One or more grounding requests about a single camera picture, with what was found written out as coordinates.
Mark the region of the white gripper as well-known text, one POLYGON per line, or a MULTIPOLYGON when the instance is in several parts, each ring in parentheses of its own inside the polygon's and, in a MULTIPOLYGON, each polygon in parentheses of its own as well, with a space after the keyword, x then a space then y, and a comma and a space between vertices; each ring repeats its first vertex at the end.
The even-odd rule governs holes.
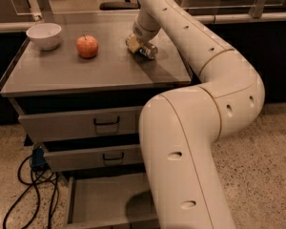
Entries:
POLYGON ((149 42, 157 36, 161 27, 145 11, 140 10, 134 19, 133 32, 126 38, 126 45, 132 53, 136 53, 141 48, 142 42, 149 42))

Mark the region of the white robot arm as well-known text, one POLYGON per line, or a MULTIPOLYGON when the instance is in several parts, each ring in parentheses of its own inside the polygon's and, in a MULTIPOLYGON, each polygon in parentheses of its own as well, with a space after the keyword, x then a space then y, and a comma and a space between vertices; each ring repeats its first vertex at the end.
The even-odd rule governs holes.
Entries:
POLYGON ((236 229, 211 146, 250 125, 265 99, 255 68, 174 0, 138 0, 130 48, 167 33, 199 84, 150 99, 139 138, 161 229, 236 229))

